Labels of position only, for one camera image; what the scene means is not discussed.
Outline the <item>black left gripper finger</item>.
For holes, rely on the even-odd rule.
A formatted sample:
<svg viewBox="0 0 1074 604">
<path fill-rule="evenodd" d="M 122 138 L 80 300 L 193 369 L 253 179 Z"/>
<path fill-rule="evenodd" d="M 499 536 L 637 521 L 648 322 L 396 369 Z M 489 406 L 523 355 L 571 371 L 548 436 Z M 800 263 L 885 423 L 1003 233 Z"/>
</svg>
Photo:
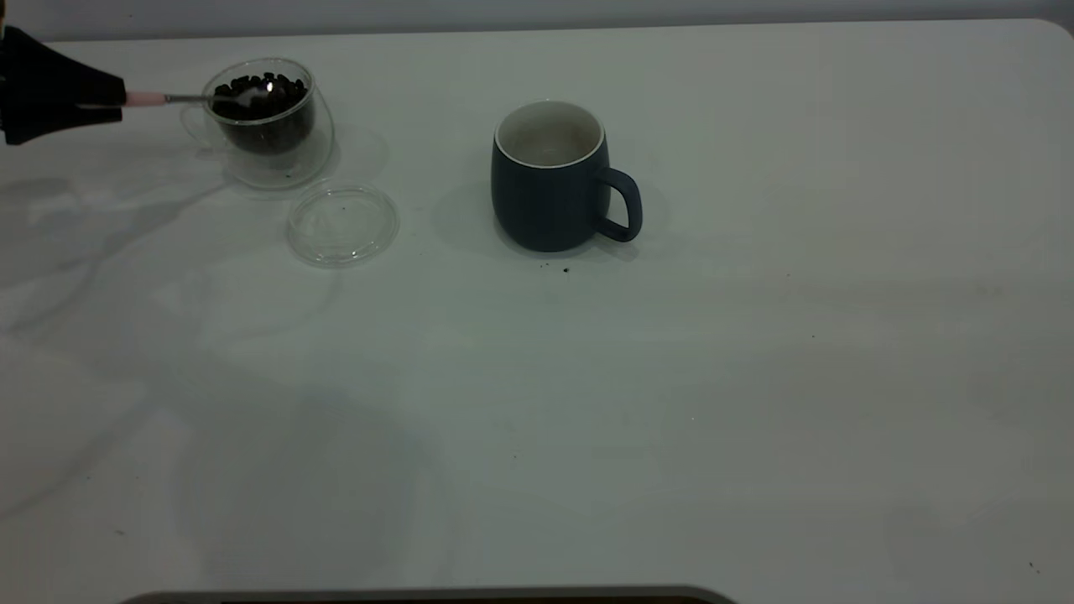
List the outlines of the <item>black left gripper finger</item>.
<svg viewBox="0 0 1074 604">
<path fill-rule="evenodd" d="M 66 57 L 19 28 L 3 30 L 4 106 L 104 106 L 127 102 L 124 80 Z"/>
<path fill-rule="evenodd" d="M 1 111 L 8 146 L 19 146 L 50 133 L 108 123 L 121 123 L 122 107 L 10 106 Z"/>
</svg>

